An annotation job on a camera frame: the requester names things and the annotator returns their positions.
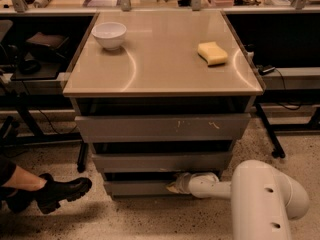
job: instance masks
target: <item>shoe sole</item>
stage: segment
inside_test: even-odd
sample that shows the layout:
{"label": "shoe sole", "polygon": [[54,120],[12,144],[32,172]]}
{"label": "shoe sole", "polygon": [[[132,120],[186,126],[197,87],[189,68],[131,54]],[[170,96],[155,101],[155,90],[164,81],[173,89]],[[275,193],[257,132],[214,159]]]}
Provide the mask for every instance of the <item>shoe sole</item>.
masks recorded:
{"label": "shoe sole", "polygon": [[[66,198],[64,198],[63,200],[67,200],[68,202],[73,202],[77,199],[80,199],[81,197],[83,197],[87,192],[89,192],[89,190],[92,187],[92,183],[89,181],[87,184],[85,184],[79,191],[77,191],[76,193],[73,193],[69,196],[67,196]],[[49,214],[51,212],[54,212],[55,210],[57,210],[58,208],[61,207],[59,201],[53,201],[50,203],[43,203],[43,204],[39,204],[38,203],[38,207],[40,209],[40,211],[43,214]]]}

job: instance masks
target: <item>black pants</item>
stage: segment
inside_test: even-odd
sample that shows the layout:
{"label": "black pants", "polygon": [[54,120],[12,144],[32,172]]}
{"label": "black pants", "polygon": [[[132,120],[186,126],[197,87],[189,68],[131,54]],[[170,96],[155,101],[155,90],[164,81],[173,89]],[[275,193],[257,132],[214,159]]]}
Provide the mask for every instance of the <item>black pants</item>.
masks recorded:
{"label": "black pants", "polygon": [[10,160],[0,156],[0,200],[5,199],[10,193],[12,193],[12,188],[1,187],[6,183],[16,170],[16,164]]}

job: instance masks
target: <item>black boot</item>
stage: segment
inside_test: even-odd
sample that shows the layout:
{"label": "black boot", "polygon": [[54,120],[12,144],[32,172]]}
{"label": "black boot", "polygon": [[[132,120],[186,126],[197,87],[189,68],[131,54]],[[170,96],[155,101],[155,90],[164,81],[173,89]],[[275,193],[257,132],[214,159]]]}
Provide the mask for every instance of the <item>black boot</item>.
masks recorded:
{"label": "black boot", "polygon": [[78,178],[70,182],[48,181],[34,196],[41,212],[49,214],[60,207],[59,201],[77,200],[84,196],[91,186],[92,182],[88,178]]}
{"label": "black boot", "polygon": [[[49,173],[41,174],[39,177],[46,179],[47,181],[53,181],[53,177]],[[34,199],[33,194],[34,192],[19,189],[16,194],[7,197],[5,201],[13,213],[19,213],[24,211],[31,204]]]}

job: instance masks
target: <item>speckled floor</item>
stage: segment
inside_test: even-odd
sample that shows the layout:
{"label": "speckled floor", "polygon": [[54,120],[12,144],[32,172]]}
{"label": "speckled floor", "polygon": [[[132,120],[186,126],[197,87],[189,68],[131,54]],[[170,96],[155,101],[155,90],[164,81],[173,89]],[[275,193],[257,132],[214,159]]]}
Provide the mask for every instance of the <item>speckled floor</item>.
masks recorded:
{"label": "speckled floor", "polygon": [[[234,156],[222,180],[230,180],[242,161],[267,162],[298,180],[311,199],[307,215],[291,221],[293,239],[319,239],[320,235],[320,135],[279,136],[287,154],[283,160],[271,156],[270,144],[259,118],[252,118],[234,148]],[[91,191],[75,202],[61,202],[61,208],[42,215],[36,203],[15,215],[4,204],[0,211],[0,239],[108,239],[108,240],[230,240],[232,239],[229,201],[194,198],[132,198],[113,201],[106,195],[103,181],[90,155],[87,169],[77,171],[79,143],[41,145],[6,149],[22,167],[40,174],[51,173],[56,180],[68,181],[87,176]]]}

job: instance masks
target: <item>bottom drawer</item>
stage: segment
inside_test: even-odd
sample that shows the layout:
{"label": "bottom drawer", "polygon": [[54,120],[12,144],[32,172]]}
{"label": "bottom drawer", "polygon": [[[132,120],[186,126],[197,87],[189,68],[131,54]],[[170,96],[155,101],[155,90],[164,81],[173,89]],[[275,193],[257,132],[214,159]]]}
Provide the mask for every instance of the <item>bottom drawer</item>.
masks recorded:
{"label": "bottom drawer", "polygon": [[166,188],[176,179],[175,172],[105,173],[104,177],[105,190],[112,198],[177,195]]}

